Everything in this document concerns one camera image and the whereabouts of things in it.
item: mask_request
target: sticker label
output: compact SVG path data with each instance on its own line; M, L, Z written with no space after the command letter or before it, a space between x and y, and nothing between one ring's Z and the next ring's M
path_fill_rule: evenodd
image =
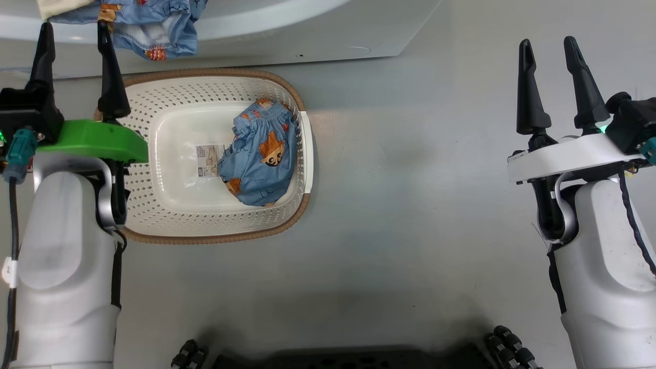
M196 162L198 163L198 177L218 177L216 165L223 158L223 153L230 147L229 144L214 144L196 146Z

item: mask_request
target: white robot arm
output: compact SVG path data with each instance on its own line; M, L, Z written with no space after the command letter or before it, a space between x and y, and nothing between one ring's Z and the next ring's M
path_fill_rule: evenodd
M26 88L0 92L0 172L9 182L12 215L12 255L3 267L10 294L2 369L113 367L126 246L120 229L129 195L123 176L130 163L148 161L148 146L116 120L130 107L102 21L98 50L102 122L64 121L54 105L49 23L41 28ZM19 248L15 191L32 158L36 194Z
M579 369L656 368L655 254L628 198L625 171L652 165L656 100L626 93L604 105L573 37L565 39L583 135L557 143L535 83L531 44L520 45L517 132L529 150L508 159L512 182L531 183L550 279ZM615 114L602 133L596 123ZM585 184L565 186L573 180Z

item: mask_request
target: cable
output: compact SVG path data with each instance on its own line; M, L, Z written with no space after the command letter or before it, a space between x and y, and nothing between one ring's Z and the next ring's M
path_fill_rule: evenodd
M9 179L9 213L11 214L11 259L18 260L18 206L16 205L16 178Z
M11 259L18 260L18 207L16 206L16 178L9 179L9 213L11 217ZM9 367L16 348L16 288L7 296L7 340L2 369Z
M123 232L121 232L120 230L115 230L114 232L116 234L118 234L119 237L121 237L121 239L123 240L123 247L121 248L121 253L123 253L125 251L125 249L127 249L127 238L125 237Z
M654 264L654 260L652 260L651 256L649 255L649 250L647 249L645 242L642 240L642 236L640 236L640 229L638 228L636 218L633 216L633 209L631 208L631 201L628 197L628 189L626 188L626 177L624 175L624 170L625 166L624 163L622 163L619 166L617 175L619 177L619 188L622 191L622 202L626 208L626 218L628 219L628 223L631 228L633 228L633 237L636 239L636 243L642 252L642 257L645 259L647 265L649 265L651 273L654 275L654 277L656 277L656 265Z

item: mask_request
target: white plastic basket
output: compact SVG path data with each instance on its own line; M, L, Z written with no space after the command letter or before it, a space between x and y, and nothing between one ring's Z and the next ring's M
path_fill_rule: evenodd
M149 162L132 164L125 233L140 242L214 244L269 236L291 227L310 200L313 144L298 93L268 72L202 69L126 81L132 114L120 123L148 141ZM232 120L252 102L284 103L300 126L295 174L270 207L246 206L220 178L199 178L196 146L229 144Z

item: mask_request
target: blue shorts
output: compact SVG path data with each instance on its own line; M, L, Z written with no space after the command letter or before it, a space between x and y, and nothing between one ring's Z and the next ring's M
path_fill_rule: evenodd
M218 162L218 174L245 205L272 205L294 174L298 123L279 102L260 99L234 125L235 139Z
M207 0L95 0L49 18L54 23L87 24L105 20L114 47L131 49L150 60L195 55L194 23Z

